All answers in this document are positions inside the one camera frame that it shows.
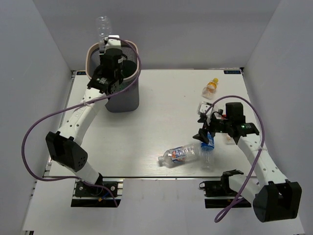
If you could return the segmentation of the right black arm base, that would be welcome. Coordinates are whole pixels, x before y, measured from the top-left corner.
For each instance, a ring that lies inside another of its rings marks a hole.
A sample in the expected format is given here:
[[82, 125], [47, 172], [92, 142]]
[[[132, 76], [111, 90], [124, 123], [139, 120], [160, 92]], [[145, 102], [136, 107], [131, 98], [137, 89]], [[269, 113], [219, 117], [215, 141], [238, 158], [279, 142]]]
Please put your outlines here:
[[203, 181], [199, 189], [204, 191], [206, 209], [223, 209], [231, 204], [237, 192], [225, 190], [220, 181]]

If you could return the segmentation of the clear bottle orange blue label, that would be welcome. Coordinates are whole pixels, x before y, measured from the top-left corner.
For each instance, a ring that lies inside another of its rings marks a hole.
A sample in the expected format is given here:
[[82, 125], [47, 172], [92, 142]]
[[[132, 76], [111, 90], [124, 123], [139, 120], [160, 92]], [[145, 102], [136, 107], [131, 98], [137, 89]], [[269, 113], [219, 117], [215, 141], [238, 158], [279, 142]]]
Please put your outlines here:
[[199, 159], [200, 149], [201, 145], [199, 143], [171, 148], [166, 150], [162, 156], [158, 157], [158, 163], [160, 166], [166, 166], [168, 168], [192, 163]]

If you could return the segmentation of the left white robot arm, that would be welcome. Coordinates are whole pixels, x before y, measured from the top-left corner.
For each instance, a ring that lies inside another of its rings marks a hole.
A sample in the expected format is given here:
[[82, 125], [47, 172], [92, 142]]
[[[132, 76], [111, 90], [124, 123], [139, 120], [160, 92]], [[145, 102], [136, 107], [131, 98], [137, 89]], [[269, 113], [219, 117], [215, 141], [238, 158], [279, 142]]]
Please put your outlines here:
[[87, 84], [81, 107], [74, 109], [57, 132], [49, 132], [45, 138], [52, 160], [85, 181], [92, 195], [103, 191], [102, 175], [89, 164], [81, 144], [94, 118], [109, 101], [106, 96], [117, 94], [124, 79], [137, 70], [137, 63], [128, 60], [123, 49], [106, 48], [96, 53], [100, 63]]

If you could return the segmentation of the clear bottle black label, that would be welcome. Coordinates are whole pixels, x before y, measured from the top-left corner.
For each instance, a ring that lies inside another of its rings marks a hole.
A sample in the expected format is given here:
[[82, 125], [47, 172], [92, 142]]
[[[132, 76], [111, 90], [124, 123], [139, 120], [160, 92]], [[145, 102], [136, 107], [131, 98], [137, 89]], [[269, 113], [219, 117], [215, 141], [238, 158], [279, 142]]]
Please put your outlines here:
[[[204, 114], [211, 105], [212, 104], [209, 102], [205, 102], [205, 101], [200, 102], [197, 108], [198, 115]], [[214, 105], [212, 106], [212, 108], [210, 108], [210, 110], [206, 113], [206, 115], [209, 117], [214, 113], [214, 114], [217, 114], [219, 117], [221, 117], [223, 115], [223, 112], [224, 112], [223, 109], [220, 109], [217, 105]]]

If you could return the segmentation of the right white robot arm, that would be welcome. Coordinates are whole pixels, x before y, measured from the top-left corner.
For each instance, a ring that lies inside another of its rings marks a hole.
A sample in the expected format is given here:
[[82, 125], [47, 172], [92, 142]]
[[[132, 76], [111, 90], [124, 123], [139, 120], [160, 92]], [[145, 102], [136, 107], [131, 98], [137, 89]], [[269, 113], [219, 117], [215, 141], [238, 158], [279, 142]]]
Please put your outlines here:
[[291, 182], [263, 148], [264, 134], [255, 124], [246, 122], [242, 103], [229, 102], [225, 107], [226, 111], [223, 112], [210, 103], [201, 102], [197, 112], [200, 116], [198, 122], [203, 126], [193, 138], [208, 144], [216, 133], [228, 134], [245, 154], [258, 183], [244, 176], [240, 170], [225, 171], [219, 184], [209, 187], [212, 195], [219, 192], [234, 195], [227, 209], [245, 199], [261, 222], [295, 219], [302, 194], [301, 186], [298, 182]]

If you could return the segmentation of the grey mesh waste bin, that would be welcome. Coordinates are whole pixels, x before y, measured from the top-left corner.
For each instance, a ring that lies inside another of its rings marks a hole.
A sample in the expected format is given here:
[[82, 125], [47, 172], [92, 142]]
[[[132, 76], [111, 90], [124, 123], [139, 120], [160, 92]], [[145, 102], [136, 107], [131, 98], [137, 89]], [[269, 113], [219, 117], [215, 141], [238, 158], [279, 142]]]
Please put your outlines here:
[[[137, 71], [132, 78], [113, 81], [113, 59], [130, 60], [137, 63]], [[122, 41], [121, 50], [111, 48], [100, 51], [99, 44], [92, 45], [86, 56], [88, 88], [98, 89], [101, 93], [112, 95], [106, 109], [112, 113], [134, 111], [139, 106], [140, 62], [137, 46], [131, 41]]]

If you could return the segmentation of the clear unlabeled plastic bottle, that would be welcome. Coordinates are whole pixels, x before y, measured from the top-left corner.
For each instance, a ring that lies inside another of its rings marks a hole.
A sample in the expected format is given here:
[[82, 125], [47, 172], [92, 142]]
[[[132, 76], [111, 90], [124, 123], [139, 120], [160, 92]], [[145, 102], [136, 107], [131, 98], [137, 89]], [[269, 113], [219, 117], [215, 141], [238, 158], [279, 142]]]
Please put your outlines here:
[[96, 29], [99, 44], [103, 44], [112, 32], [111, 21], [107, 16], [101, 16], [96, 19]]

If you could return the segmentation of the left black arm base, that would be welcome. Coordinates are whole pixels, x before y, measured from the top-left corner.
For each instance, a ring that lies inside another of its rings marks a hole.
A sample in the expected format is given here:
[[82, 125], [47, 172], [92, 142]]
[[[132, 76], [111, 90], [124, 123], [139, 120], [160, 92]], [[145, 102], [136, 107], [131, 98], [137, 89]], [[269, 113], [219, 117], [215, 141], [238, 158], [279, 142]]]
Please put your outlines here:
[[108, 190], [87, 186], [82, 181], [74, 184], [72, 208], [116, 208], [122, 199], [123, 180], [104, 178], [103, 186]]

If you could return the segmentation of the small bottle yellow cap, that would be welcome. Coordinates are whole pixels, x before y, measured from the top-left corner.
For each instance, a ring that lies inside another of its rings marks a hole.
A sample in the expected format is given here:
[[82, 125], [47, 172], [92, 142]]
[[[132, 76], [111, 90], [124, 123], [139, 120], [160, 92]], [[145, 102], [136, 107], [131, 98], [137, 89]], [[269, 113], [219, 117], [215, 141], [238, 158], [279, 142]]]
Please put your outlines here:
[[213, 78], [202, 90], [201, 95], [206, 99], [213, 99], [219, 80]]

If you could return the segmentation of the clear bottle red label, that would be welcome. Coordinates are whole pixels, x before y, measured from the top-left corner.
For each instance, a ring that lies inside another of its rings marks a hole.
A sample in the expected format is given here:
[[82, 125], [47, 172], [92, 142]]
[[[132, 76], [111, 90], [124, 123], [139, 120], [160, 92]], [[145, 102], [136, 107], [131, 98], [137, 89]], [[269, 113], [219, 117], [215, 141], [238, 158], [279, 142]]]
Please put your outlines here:
[[234, 139], [231, 138], [229, 134], [223, 133], [223, 137], [224, 137], [225, 144], [228, 144], [228, 145], [234, 145], [235, 144]]

